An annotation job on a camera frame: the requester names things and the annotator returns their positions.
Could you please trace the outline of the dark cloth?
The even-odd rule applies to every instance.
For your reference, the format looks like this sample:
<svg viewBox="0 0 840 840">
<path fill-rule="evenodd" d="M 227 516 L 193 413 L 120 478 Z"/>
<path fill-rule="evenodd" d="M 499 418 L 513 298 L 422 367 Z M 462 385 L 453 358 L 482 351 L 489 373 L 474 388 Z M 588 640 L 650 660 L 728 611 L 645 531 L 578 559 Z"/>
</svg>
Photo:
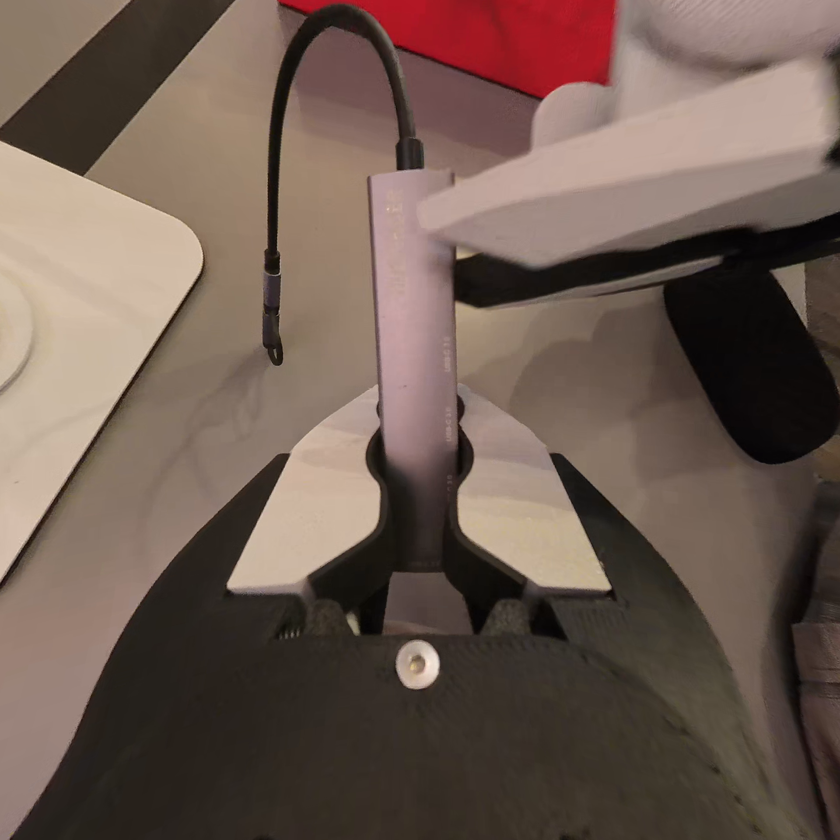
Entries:
<svg viewBox="0 0 840 840">
<path fill-rule="evenodd" d="M 743 453 L 787 464 L 835 434 L 833 374 L 772 272 L 709 269 L 668 282 L 663 299 L 709 404 Z"/>
</svg>

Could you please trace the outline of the grey usb hub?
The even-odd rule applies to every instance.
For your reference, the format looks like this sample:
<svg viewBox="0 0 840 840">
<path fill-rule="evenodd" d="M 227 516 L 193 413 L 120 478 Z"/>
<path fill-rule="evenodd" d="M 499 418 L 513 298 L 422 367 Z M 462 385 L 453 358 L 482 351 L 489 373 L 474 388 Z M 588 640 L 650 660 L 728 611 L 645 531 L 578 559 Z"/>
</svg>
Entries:
<svg viewBox="0 0 840 840">
<path fill-rule="evenodd" d="M 455 250 L 424 232 L 418 207 L 452 186 L 455 175 L 426 167 L 396 47 L 372 14 L 348 3 L 333 3 L 307 16 L 280 63 L 268 133 L 263 343 L 271 362 L 280 365 L 282 134 L 302 59 L 330 28 L 351 32 L 371 45 L 395 108 L 395 171 L 367 181 L 380 429 L 395 514 L 395 568 L 433 573 L 442 570 L 458 453 Z"/>
</svg>

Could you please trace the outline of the person's right hand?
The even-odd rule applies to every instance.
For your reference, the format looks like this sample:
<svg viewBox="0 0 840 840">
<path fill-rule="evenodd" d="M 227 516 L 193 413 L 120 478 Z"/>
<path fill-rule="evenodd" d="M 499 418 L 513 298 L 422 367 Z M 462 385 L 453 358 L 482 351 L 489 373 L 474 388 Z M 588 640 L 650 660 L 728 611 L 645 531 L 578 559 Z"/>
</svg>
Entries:
<svg viewBox="0 0 840 840">
<path fill-rule="evenodd" d="M 634 118 L 838 47 L 838 1 L 622 1 L 610 79 L 566 83 L 538 105 L 530 146 Z"/>
</svg>

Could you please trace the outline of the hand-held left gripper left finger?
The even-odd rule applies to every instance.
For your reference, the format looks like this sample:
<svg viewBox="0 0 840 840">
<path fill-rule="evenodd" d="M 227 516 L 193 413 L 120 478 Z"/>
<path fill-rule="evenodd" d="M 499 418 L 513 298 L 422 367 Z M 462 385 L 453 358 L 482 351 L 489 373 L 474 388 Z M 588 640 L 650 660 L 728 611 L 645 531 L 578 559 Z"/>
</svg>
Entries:
<svg viewBox="0 0 840 840">
<path fill-rule="evenodd" d="M 312 576 L 372 535 L 381 491 L 366 465 L 376 398 L 355 398 L 291 450 L 233 572 L 231 592 L 313 592 Z"/>
</svg>

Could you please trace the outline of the red plastic bin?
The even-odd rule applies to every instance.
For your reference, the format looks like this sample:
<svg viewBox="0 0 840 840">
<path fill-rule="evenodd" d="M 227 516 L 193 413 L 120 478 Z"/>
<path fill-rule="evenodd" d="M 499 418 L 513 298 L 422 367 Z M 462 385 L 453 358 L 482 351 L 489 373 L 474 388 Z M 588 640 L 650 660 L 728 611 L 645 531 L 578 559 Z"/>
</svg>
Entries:
<svg viewBox="0 0 840 840">
<path fill-rule="evenodd" d="M 618 2 L 362 1 L 394 47 L 533 98 L 611 77 Z"/>
</svg>

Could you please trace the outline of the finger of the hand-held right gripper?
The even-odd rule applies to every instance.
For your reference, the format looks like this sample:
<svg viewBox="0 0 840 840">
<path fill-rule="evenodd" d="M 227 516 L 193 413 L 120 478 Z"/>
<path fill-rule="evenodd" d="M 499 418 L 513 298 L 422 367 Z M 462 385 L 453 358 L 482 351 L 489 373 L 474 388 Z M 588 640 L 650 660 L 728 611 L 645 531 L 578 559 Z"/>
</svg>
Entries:
<svg viewBox="0 0 840 840">
<path fill-rule="evenodd" d="M 731 240 L 681 240 L 539 269 L 473 255 L 455 262 L 455 300 L 475 309 L 501 309 L 640 291 L 718 267 L 732 253 Z"/>
<path fill-rule="evenodd" d="M 799 59 L 544 145 L 424 199 L 429 234 L 531 269 L 836 214 L 837 75 Z"/>
</svg>

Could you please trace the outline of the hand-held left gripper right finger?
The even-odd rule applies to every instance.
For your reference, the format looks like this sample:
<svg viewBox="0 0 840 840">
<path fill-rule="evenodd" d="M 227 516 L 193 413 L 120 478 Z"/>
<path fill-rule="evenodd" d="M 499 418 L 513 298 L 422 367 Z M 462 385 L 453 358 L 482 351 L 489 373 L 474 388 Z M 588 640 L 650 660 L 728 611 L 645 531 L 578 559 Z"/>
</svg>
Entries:
<svg viewBox="0 0 840 840">
<path fill-rule="evenodd" d="M 493 593 L 611 594 L 612 587 L 545 444 L 498 406 L 463 394 L 472 455 L 455 497 L 458 530 L 496 571 Z"/>
</svg>

